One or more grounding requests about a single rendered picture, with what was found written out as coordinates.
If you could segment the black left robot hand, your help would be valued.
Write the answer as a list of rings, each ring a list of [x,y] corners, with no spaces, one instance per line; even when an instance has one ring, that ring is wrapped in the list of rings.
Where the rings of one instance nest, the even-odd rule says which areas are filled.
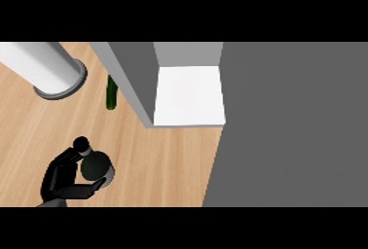
[[[69,199],[89,199],[103,187],[107,178],[103,177],[94,184],[77,184],[77,170],[82,155],[74,148],[51,161],[40,186],[43,203],[60,203]]]

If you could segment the grey open cabinet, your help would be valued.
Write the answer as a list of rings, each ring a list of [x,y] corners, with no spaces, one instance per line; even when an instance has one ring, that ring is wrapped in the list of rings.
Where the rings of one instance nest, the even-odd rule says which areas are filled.
[[[145,127],[225,125],[221,42],[94,42],[91,46]]]

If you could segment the dark grey cabinet door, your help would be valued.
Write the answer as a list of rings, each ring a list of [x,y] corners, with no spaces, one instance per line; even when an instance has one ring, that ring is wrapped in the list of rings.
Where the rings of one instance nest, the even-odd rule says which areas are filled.
[[[368,43],[230,43],[209,206],[368,206]]]

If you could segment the green cucumber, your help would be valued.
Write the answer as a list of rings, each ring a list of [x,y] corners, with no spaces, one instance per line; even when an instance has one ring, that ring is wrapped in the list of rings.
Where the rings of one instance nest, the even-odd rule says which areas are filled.
[[[107,85],[107,109],[114,110],[117,108],[117,93],[119,93],[119,86],[116,81],[108,75],[108,85]]]

